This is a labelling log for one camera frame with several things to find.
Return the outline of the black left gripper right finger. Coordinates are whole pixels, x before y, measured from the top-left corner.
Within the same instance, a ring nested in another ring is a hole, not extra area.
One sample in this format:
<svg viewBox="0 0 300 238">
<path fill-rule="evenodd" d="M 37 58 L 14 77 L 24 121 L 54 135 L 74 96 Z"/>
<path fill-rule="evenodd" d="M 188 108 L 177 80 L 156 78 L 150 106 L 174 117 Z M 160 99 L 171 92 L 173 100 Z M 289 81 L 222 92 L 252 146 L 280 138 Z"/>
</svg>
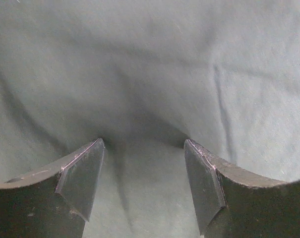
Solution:
<svg viewBox="0 0 300 238">
<path fill-rule="evenodd" d="M 300 238 L 300 180 L 260 176 L 196 141 L 184 157 L 199 232 L 206 238 Z"/>
</svg>

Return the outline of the black long sleeve shirt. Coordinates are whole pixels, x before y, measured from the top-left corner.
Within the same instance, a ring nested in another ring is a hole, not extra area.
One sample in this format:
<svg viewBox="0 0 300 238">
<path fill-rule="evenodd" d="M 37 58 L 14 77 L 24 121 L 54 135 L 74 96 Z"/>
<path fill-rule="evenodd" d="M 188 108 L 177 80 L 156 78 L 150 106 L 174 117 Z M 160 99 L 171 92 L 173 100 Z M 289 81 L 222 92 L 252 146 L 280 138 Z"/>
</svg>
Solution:
<svg viewBox="0 0 300 238">
<path fill-rule="evenodd" d="M 0 0 L 0 182 L 96 138 L 86 238 L 198 237 L 187 138 L 300 179 L 300 0 Z"/>
</svg>

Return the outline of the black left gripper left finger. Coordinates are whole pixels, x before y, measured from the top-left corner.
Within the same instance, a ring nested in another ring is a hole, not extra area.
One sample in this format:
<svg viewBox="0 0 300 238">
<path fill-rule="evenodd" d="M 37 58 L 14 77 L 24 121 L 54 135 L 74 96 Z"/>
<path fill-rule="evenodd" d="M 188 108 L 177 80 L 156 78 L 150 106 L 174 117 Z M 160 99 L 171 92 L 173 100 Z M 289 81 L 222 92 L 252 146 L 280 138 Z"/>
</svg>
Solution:
<svg viewBox="0 0 300 238">
<path fill-rule="evenodd" d="M 102 139 L 0 183 L 0 238 L 80 238 L 105 155 Z"/>
</svg>

